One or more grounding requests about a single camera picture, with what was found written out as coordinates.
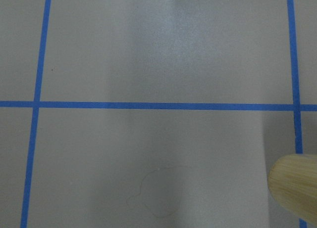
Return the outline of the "yellow wooden cup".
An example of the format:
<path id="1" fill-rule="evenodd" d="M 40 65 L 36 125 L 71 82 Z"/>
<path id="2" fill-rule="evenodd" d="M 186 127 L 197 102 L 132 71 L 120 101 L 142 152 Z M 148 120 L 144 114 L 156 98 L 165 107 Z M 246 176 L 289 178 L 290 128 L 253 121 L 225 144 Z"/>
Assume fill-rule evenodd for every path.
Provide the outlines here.
<path id="1" fill-rule="evenodd" d="M 280 157 L 267 177 L 275 201 L 298 218 L 317 225 L 317 156 L 289 154 Z"/>

